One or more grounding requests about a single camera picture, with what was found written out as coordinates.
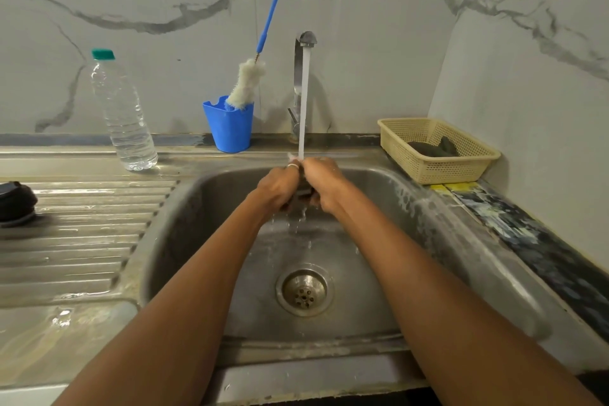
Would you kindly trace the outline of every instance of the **marble wall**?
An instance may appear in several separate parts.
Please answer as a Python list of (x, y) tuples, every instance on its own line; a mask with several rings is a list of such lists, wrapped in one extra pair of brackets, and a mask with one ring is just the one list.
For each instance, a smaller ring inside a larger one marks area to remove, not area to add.
[(609, 270), (607, 0), (463, 0), (430, 116), (501, 150), (485, 175)]
[[(425, 115), (457, 0), (280, 0), (255, 131), (287, 132), (295, 37), (312, 30), (314, 132), (376, 132)], [(270, 0), (0, 0), (0, 133), (104, 132), (88, 78), (112, 48), (153, 132), (208, 131), (201, 102), (227, 94), (255, 52)]]

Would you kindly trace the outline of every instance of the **blue container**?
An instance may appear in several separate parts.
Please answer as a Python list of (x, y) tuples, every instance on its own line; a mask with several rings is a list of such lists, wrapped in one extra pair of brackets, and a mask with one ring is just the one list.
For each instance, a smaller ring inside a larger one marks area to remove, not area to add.
[(248, 104), (243, 110), (227, 105), (231, 110), (226, 110), (224, 102), (227, 98), (228, 96), (220, 96), (217, 104), (206, 101), (203, 110), (216, 147), (222, 152), (240, 152), (250, 147), (254, 103)]

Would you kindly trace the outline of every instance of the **yellow basket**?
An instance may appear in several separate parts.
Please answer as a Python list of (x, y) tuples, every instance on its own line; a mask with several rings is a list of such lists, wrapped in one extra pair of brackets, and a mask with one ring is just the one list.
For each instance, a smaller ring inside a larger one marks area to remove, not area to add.
[[(438, 119), (410, 117), (381, 119), (381, 146), (416, 182), (422, 185), (475, 182), (501, 153), (471, 135)], [(459, 157), (423, 156), (409, 145), (421, 141), (438, 145), (447, 136)]]

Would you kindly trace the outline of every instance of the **person's left arm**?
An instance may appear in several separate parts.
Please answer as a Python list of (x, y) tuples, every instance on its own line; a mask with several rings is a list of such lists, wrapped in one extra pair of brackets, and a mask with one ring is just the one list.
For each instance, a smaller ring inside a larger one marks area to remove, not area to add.
[(243, 261), (260, 227), (297, 185), (296, 166), (271, 170), (54, 405), (198, 404)]

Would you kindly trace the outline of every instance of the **plastic bottle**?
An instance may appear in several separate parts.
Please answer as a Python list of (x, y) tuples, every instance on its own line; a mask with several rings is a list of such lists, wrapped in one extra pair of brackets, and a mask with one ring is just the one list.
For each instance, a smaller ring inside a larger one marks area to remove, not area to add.
[(154, 167), (158, 156), (137, 90), (112, 50), (94, 49), (91, 53), (95, 60), (91, 73), (93, 93), (101, 104), (117, 156), (127, 170)]

